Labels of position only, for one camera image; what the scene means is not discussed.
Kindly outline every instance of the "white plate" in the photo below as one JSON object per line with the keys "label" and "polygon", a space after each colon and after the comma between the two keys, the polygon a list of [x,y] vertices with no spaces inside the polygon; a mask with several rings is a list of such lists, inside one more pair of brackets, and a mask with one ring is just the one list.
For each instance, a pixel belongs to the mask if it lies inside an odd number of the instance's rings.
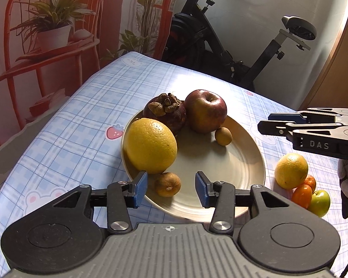
{"label": "white plate", "polygon": [[[121,139],[122,161],[130,179],[134,179],[138,170],[129,161],[125,152],[125,137],[135,118],[141,118],[138,112],[127,124]],[[176,136],[178,153],[175,162],[166,170],[181,179],[181,189],[172,198],[163,198],[153,190],[155,176],[149,177],[146,199],[157,208],[177,217],[196,222],[210,222],[214,208],[201,206],[195,190],[195,174],[203,171],[211,182],[222,180],[233,184],[237,189],[250,189],[251,185],[265,182],[265,168],[258,146],[248,132],[231,117],[227,116],[223,126],[233,136],[232,143],[220,146],[214,138],[214,132],[197,134],[184,127]],[[247,211],[246,207],[236,207],[235,216]]]}

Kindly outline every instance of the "white flower pot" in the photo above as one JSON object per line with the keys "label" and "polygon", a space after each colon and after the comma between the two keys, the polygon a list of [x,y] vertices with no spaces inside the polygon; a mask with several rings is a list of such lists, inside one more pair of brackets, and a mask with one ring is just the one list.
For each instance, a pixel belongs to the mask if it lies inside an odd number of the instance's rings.
{"label": "white flower pot", "polygon": [[39,32],[37,34],[37,39],[40,44],[41,52],[67,46],[70,30],[71,26],[67,25],[53,30]]}

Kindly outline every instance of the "adjustment knob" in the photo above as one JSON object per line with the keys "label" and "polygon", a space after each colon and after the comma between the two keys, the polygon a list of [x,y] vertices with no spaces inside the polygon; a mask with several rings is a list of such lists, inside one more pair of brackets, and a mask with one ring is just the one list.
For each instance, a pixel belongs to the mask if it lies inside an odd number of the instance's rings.
{"label": "adjustment knob", "polygon": [[209,6],[213,6],[215,2],[213,0],[206,0],[206,4],[208,4]]}

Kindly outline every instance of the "apple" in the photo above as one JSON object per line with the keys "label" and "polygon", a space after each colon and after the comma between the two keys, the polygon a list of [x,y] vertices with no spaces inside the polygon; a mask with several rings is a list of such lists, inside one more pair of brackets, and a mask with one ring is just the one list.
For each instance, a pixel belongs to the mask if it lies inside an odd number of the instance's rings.
{"label": "apple", "polygon": [[308,210],[319,217],[323,217],[330,208],[330,196],[325,190],[317,190],[312,195]]}
{"label": "apple", "polygon": [[200,134],[220,128],[227,117],[227,105],[217,94],[207,90],[195,90],[184,101],[187,122],[192,130]]}

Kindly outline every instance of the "green apple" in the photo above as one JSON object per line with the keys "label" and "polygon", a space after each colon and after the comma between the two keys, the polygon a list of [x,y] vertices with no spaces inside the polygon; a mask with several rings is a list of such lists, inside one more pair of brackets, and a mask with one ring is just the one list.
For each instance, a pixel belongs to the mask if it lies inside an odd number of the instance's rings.
{"label": "green apple", "polygon": [[308,210],[319,217],[323,217],[330,208],[330,196],[325,190],[317,190],[312,195]]}

